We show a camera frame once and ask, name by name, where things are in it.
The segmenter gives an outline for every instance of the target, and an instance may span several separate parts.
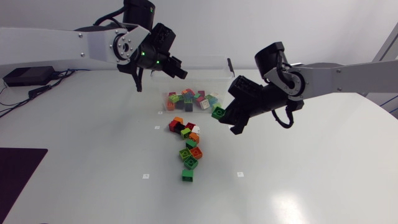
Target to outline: black mat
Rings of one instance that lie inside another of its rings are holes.
[[[0,147],[0,223],[6,219],[47,151]]]

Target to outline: clear plastic bin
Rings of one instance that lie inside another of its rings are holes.
[[[182,61],[182,68],[188,72],[187,77],[182,80],[178,77],[172,78],[164,72],[153,71],[152,80],[156,83],[163,107],[168,112],[186,113],[211,113],[211,106],[205,110],[201,109],[193,99],[193,111],[188,112],[184,109],[167,109],[169,93],[176,92],[181,95],[183,90],[191,89],[195,93],[205,91],[205,95],[217,93],[218,103],[223,105],[225,94],[234,77],[230,71],[228,61],[225,56],[183,56],[177,57]]]

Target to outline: black device box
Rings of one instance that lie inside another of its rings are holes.
[[[52,66],[16,68],[3,80],[8,86],[46,85],[54,71]]]

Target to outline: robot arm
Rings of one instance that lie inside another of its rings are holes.
[[[221,123],[234,125],[231,128],[234,134],[243,132],[249,118],[268,111],[282,127],[290,128],[294,123],[293,112],[303,107],[304,99],[335,92],[398,92],[398,60],[347,66],[316,63],[293,67],[284,59],[281,42],[262,49],[254,58],[268,85],[258,85],[243,76],[234,80],[228,91],[235,99],[219,119]],[[283,123],[276,115],[275,109],[283,106],[286,106],[289,124]]]
[[[175,34],[158,23],[152,28],[155,6],[148,0],[124,0],[124,6],[99,18],[93,26],[74,31],[0,28],[0,65],[53,60],[94,59],[117,64],[131,74],[142,91],[143,69],[162,70],[184,79],[187,72],[169,50]],[[123,23],[113,17],[124,13]],[[113,23],[100,26],[105,20]]]

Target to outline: white block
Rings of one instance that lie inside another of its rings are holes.
[[[193,133],[199,135],[199,134],[200,134],[200,128],[199,128],[198,126],[195,125],[195,126],[192,128],[192,131],[191,131],[191,132],[193,132]]]
[[[218,93],[210,93],[210,96],[214,96],[215,98],[218,97]]]
[[[207,109],[207,108],[209,108],[210,107],[210,104],[209,104],[209,101],[206,99],[206,100],[202,100],[201,102],[200,102],[200,108],[202,109],[202,110],[205,110],[205,109]]]

